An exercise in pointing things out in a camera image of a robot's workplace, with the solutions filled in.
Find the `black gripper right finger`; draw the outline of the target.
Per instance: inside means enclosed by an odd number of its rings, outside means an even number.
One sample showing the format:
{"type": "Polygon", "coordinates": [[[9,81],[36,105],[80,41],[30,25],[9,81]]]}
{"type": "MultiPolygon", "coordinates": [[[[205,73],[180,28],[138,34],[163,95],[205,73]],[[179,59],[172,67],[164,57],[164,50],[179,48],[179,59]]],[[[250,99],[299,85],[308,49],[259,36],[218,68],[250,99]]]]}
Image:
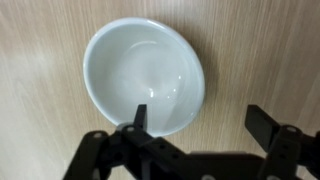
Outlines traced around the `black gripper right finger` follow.
{"type": "Polygon", "coordinates": [[[260,180],[298,180],[298,166],[320,179],[319,133],[310,136],[293,125],[281,125],[257,105],[247,106],[245,127],[267,153],[260,180]]]}

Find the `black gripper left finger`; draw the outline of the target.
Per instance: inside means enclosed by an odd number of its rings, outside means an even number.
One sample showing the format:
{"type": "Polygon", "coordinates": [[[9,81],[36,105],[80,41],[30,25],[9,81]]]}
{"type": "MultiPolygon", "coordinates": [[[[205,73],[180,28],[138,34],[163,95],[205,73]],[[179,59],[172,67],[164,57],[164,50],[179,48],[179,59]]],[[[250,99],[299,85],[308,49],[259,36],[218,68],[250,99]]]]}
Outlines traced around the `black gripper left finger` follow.
{"type": "Polygon", "coordinates": [[[63,180],[107,180],[115,167],[124,166],[136,180],[183,180],[184,153],[163,138],[146,132],[147,106],[139,105],[134,121],[121,124],[112,135],[85,134],[63,180]]]}

